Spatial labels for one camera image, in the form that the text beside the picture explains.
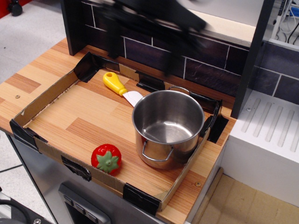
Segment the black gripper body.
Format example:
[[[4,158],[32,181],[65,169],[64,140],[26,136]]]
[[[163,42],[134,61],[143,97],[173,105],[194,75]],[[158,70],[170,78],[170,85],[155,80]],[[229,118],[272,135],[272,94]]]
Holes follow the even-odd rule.
[[[112,5],[101,4],[100,16],[106,25],[117,21],[121,27],[166,41],[179,51],[201,47],[190,34],[190,29],[201,31],[201,19],[176,0],[116,0]]]

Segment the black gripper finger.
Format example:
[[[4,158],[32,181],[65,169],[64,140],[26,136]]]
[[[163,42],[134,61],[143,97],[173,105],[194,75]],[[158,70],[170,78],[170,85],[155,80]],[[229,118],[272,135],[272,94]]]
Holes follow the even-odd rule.
[[[178,61],[180,60],[180,52],[178,48],[174,45],[169,45],[168,52],[164,55],[164,75],[169,76],[172,70],[177,65]]]
[[[121,26],[117,21],[107,21],[107,43],[108,55],[117,58],[122,54],[123,38],[121,37]]]

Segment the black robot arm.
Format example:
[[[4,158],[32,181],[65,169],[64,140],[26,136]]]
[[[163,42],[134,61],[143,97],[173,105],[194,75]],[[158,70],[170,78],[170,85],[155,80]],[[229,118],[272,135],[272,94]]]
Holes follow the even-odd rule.
[[[206,27],[203,19],[176,0],[116,0],[112,5],[101,4],[94,14],[106,25],[111,58],[118,57],[122,27],[166,42],[170,49],[163,68],[166,76],[186,51],[200,50],[201,43],[190,29],[200,32]]]

